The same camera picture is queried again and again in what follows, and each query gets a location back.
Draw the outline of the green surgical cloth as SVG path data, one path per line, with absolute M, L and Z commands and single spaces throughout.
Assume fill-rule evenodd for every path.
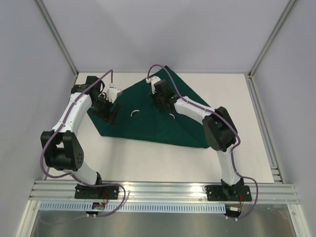
M 185 115 L 158 110 L 150 97 L 151 88 L 138 79 L 116 100 L 121 104 L 116 124 L 110 125 L 88 110 L 88 116 L 101 136 L 133 139 L 192 148 L 208 148 L 203 127 Z M 130 116 L 134 110 L 140 112 Z

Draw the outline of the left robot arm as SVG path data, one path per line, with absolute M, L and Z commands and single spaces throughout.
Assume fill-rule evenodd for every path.
M 92 109 L 103 121 L 114 125 L 120 110 L 116 104 L 122 90 L 110 83 L 106 88 L 102 77 L 88 76 L 84 84 L 76 84 L 71 89 L 70 100 L 57 124 L 40 136 L 42 152 L 40 168 L 45 176 L 57 178 L 48 173 L 48 168 L 62 171 L 59 177 L 72 176 L 82 185 L 92 198 L 103 193 L 100 174 L 84 162 L 84 151 L 77 134 L 88 110 Z

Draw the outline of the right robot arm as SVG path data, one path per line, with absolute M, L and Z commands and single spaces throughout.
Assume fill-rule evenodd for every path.
M 216 151 L 222 172 L 222 194 L 226 199 L 233 200 L 240 195 L 244 185 L 243 178 L 237 174 L 233 161 L 234 146 L 237 145 L 237 130 L 224 107 L 213 109 L 204 106 L 188 96 L 175 94 L 170 84 L 159 77 L 146 79 L 151 86 L 151 98 L 160 110 L 173 110 L 185 115 L 203 126 L 208 145 Z

